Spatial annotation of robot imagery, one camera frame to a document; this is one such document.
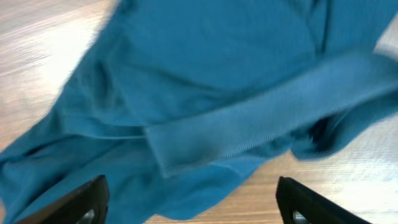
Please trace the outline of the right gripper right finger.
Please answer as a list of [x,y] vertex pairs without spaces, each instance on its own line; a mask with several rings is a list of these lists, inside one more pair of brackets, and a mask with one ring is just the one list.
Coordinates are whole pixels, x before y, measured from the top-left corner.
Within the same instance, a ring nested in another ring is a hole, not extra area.
[[370,224],[290,177],[275,193],[284,224]]

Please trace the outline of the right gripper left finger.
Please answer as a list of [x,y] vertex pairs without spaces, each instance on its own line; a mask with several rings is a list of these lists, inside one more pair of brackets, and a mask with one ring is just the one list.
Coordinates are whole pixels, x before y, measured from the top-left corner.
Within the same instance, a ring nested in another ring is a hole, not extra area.
[[16,224],[104,224],[108,203],[108,182],[99,175]]

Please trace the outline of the blue polo shirt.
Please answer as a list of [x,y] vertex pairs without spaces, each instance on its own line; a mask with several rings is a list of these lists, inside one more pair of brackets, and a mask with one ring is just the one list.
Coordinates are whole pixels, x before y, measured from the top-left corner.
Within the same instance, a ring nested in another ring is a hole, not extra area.
[[121,1],[48,115],[1,153],[6,223],[104,175],[108,223],[186,220],[286,151],[397,112],[396,1]]

